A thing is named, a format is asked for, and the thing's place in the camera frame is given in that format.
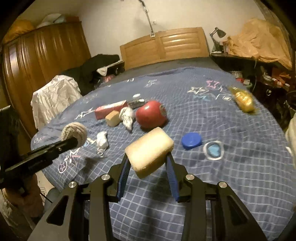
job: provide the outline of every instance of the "sponge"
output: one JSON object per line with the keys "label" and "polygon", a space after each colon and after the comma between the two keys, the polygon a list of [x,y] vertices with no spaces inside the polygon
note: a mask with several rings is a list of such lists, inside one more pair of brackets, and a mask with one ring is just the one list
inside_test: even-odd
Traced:
{"label": "sponge", "polygon": [[120,122],[121,119],[119,119],[119,111],[112,111],[105,117],[106,123],[110,127],[115,127],[117,126]]}
{"label": "sponge", "polygon": [[174,141],[159,127],[143,135],[125,153],[139,178],[145,178],[165,163],[165,156],[174,148]]}

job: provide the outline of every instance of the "blue bedsheet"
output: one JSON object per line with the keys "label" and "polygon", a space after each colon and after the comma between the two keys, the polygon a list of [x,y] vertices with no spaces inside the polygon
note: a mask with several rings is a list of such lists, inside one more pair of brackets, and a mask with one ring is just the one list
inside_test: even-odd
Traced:
{"label": "blue bedsheet", "polygon": [[[295,201],[295,173],[286,150],[288,143],[260,103],[255,101],[256,115],[243,113],[231,99],[226,88],[230,85],[240,86],[228,73],[187,67],[106,86],[69,106],[34,136],[31,147],[56,142],[66,124],[81,122],[88,129],[88,141],[61,154],[43,172],[59,190],[73,180],[91,182],[120,163],[125,147],[144,134],[136,122],[132,133],[122,123],[110,128],[104,120],[96,120],[92,111],[140,93],[142,98],[164,104],[169,122],[163,130],[175,142],[175,162],[202,181],[226,181],[268,240],[273,240],[290,220]],[[107,131],[109,142],[103,158],[96,153],[100,131]],[[180,141],[190,131],[200,133],[203,143],[184,150]],[[143,180],[131,169],[125,195],[120,203],[110,203],[110,214],[114,236],[120,240],[181,240],[185,208],[171,196],[164,166]],[[211,236],[210,226],[207,236]]]}

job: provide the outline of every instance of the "red apple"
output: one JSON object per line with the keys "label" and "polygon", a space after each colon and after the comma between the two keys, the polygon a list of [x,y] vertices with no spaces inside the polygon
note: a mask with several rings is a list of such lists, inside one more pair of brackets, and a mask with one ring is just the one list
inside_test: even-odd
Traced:
{"label": "red apple", "polygon": [[136,111],[136,120],[143,128],[153,129],[165,124],[167,112],[156,100],[148,101]]}

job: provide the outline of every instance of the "blue lid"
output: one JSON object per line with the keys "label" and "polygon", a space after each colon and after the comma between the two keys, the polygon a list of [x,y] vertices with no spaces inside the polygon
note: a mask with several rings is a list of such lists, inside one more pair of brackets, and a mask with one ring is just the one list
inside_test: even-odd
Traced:
{"label": "blue lid", "polygon": [[181,142],[186,150],[190,150],[202,144],[202,137],[196,132],[189,132],[182,137]]}

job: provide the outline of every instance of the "wooden wardrobe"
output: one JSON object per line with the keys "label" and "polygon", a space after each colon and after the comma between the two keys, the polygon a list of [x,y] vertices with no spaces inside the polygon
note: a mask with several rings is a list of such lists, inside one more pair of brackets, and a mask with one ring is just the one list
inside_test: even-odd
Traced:
{"label": "wooden wardrobe", "polygon": [[81,22],[38,28],[7,43],[2,52],[8,97],[32,138],[37,132],[31,107],[33,92],[62,71],[78,67],[91,57]]}

